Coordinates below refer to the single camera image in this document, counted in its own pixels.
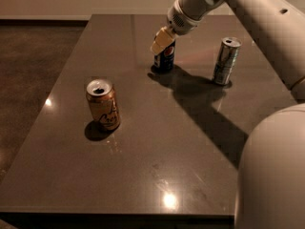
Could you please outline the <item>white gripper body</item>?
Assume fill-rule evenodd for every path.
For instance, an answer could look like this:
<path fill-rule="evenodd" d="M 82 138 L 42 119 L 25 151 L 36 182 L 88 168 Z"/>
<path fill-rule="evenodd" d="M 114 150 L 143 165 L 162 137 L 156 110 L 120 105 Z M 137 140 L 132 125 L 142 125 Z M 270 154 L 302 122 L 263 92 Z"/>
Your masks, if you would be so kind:
<path fill-rule="evenodd" d="M 167 15 L 168 28 L 177 35 L 187 34 L 222 3 L 223 0 L 175 0 Z"/>

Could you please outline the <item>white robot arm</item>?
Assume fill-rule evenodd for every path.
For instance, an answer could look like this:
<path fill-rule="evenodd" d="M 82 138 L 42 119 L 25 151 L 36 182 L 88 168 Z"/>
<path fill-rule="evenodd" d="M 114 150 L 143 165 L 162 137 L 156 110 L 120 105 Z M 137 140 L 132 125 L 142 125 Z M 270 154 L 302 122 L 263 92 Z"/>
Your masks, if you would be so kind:
<path fill-rule="evenodd" d="M 295 105 L 262 120 L 243 148 L 234 229 L 305 229 L 305 14 L 286 0 L 175 0 L 152 52 L 161 53 L 227 4 Z"/>

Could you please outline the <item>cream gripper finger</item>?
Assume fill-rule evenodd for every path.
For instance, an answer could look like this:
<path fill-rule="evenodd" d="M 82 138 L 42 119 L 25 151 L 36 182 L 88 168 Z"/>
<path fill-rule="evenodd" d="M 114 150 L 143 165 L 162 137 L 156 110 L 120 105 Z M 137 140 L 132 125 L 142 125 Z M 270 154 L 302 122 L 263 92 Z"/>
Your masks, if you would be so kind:
<path fill-rule="evenodd" d="M 158 55 L 163 52 L 168 46 L 175 40 L 176 34 L 170 27 L 161 28 L 152 42 L 151 51 L 154 55 Z"/>

